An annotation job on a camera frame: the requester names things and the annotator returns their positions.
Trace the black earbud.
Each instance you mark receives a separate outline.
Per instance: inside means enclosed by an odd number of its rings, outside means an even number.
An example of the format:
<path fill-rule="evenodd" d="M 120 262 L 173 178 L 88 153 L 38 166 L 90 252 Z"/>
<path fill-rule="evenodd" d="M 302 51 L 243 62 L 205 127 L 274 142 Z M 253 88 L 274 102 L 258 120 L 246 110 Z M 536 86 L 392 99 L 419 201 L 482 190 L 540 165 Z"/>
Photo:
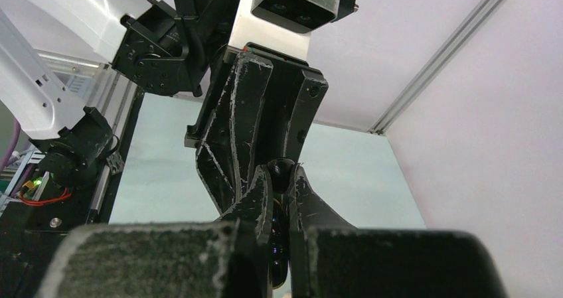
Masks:
<path fill-rule="evenodd" d="M 290 186 L 295 170 L 295 162 L 287 158 L 277 158 L 267 164 L 274 192 L 285 194 Z"/>

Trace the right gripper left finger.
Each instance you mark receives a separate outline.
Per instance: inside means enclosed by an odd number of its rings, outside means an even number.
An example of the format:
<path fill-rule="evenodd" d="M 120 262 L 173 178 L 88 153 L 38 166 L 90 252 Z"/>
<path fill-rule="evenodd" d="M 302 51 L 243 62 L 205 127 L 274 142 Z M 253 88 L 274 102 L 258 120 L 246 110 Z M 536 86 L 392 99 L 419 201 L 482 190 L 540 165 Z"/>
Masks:
<path fill-rule="evenodd" d="M 39 297 L 271 297 L 266 166 L 213 222 L 90 224 L 59 245 Z"/>

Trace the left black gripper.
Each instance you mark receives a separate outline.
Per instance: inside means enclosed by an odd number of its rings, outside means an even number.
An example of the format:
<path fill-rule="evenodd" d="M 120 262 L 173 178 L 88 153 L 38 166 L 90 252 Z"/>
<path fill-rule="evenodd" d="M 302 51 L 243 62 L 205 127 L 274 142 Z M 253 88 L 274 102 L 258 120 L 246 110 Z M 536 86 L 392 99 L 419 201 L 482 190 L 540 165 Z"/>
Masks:
<path fill-rule="evenodd" d="M 302 67 L 274 69 L 268 59 Z M 223 214 L 242 198 L 254 175 L 263 108 L 264 162 L 286 158 L 296 163 L 329 86 L 306 60 L 260 45 L 227 46 L 215 56 L 210 72 L 210 86 L 195 124 L 187 126 L 184 146 L 199 145 L 197 173 Z"/>

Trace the black earbud charging case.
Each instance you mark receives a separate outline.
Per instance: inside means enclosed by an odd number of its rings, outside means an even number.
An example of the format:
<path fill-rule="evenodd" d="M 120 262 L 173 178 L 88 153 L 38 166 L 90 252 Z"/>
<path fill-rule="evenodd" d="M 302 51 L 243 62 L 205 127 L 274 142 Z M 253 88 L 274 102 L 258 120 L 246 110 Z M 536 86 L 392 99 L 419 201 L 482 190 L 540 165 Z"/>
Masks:
<path fill-rule="evenodd" d="M 271 225 L 272 261 L 270 264 L 272 287 L 280 288 L 286 281 L 289 271 L 289 218 L 285 197 L 274 195 Z"/>

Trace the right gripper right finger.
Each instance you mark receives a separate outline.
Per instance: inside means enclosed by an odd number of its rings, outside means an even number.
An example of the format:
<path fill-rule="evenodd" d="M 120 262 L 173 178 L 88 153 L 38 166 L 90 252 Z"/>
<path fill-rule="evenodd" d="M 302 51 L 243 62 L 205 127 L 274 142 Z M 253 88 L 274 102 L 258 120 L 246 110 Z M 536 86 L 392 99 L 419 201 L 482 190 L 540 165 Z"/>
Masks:
<path fill-rule="evenodd" d="M 294 297 L 506 297 L 493 258 L 455 230 L 357 228 L 296 165 L 288 188 Z"/>

